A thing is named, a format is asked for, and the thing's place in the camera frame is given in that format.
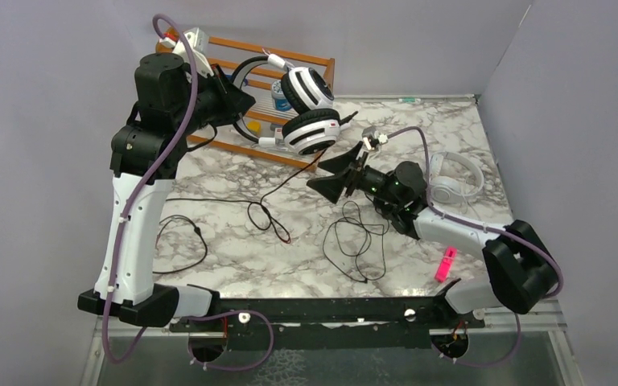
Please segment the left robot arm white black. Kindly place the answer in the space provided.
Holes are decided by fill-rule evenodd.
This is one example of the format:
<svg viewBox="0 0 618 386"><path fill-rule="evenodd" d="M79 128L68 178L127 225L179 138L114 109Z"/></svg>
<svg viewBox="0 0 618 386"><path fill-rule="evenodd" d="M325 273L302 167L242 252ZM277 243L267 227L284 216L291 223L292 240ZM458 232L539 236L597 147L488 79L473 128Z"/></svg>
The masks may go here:
<svg viewBox="0 0 618 386"><path fill-rule="evenodd" d="M201 330L211 330L220 322L215 290L154 280L159 221L188 137L206 126L234 123L255 100L220 66L208 64L199 74L171 53L143 57L134 82L138 99L111 141L113 219L104 264L77 306L134 326L161 327L190 317Z"/></svg>

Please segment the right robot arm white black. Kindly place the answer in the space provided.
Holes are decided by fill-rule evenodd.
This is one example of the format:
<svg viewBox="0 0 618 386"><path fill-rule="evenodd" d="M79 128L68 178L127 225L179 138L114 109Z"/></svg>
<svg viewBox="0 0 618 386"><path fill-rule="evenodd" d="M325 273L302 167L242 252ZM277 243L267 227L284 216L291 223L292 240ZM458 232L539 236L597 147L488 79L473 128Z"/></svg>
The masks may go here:
<svg viewBox="0 0 618 386"><path fill-rule="evenodd" d="M331 203L362 191L398 233L456 247L484 261L485 276L458 281L439 294L431 309L440 326L454 326L464 314L483 308L503 306L515 314L527 314L557 291L560 271L529 223L481 225L438 213L426 197L420 165L404 161L381 172L367 165L367 158L356 146L323 161L319 168L328 175L310 179L307 186Z"/></svg>

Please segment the white black gaming headset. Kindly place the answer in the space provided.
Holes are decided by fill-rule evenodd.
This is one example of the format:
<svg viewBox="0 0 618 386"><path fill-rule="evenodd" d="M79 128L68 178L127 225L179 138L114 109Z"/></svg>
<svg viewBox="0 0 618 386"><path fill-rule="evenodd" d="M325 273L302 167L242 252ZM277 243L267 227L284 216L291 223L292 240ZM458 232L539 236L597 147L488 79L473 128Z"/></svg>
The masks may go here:
<svg viewBox="0 0 618 386"><path fill-rule="evenodd" d="M296 112L281 126L283 146L302 156L333 146L357 112L342 117L334 108L334 95L323 76L314 68L295 66L269 51L238 64L230 80L240 88L253 69L266 64L283 70L281 93Z"/></svg>

